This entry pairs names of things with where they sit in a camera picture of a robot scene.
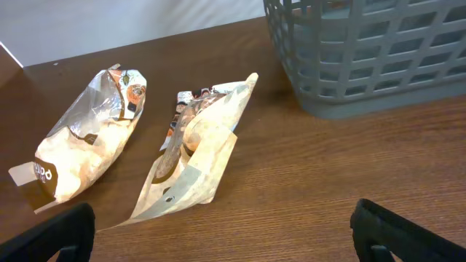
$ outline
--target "basket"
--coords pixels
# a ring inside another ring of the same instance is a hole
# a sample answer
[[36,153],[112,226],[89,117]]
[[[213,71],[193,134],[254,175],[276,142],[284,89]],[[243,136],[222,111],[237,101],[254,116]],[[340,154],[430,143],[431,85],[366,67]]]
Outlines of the basket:
[[465,0],[264,0],[304,110],[340,119],[466,94]]

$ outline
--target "brown label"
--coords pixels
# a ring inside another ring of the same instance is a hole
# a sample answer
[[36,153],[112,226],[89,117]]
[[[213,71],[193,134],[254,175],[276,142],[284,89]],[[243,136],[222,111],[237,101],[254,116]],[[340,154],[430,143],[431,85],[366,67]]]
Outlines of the brown label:
[[37,179],[41,182],[40,186],[42,189],[53,197],[55,195],[55,189],[57,188],[58,182],[58,173],[55,165],[42,161],[36,157],[34,160],[34,173],[36,174]]
[[83,138],[75,134],[73,131],[71,131],[70,127],[67,127],[68,130],[70,130],[70,133],[77,139],[83,140],[84,142],[90,144],[91,146],[94,145],[95,140],[97,139],[97,135],[95,134],[87,134]]

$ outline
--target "basket base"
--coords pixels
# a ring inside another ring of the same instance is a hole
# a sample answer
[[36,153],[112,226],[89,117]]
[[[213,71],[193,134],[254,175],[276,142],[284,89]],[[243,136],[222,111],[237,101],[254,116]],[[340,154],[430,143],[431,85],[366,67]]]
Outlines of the basket base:
[[332,104],[316,100],[308,100],[298,95],[301,107],[313,116],[323,119],[345,119],[376,111],[382,111],[401,106],[409,106],[442,98],[450,98],[458,95],[466,95],[466,83],[454,82],[442,84],[427,89],[413,90],[411,92],[381,96],[367,100],[359,100],[353,103]]

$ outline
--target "food packaging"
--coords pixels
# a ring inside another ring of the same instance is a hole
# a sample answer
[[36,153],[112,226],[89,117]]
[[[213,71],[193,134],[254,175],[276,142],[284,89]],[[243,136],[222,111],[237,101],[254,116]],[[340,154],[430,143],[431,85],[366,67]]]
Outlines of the food packaging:
[[35,213],[90,187],[121,154],[143,112],[137,70],[99,72],[46,138],[33,162],[9,170]]
[[213,200],[237,136],[233,133],[256,81],[179,92],[161,155],[152,165],[130,218],[156,218]]

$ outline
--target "brown wooden surface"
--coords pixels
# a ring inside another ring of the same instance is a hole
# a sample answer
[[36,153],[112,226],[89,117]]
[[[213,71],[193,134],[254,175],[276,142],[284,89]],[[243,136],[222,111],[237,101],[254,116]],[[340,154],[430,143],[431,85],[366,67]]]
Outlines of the brown wooden surface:
[[0,46],[0,88],[20,70],[21,67],[8,55],[7,51]]
[[[25,68],[0,90],[0,241],[88,201],[99,229],[133,210],[181,90],[259,81],[208,205],[100,231],[92,261],[356,261],[350,216],[365,197],[466,246],[466,98],[352,119],[304,113],[275,56],[265,18]],[[34,215],[7,170],[41,139],[94,75],[121,63],[148,81],[122,155],[94,186]]]

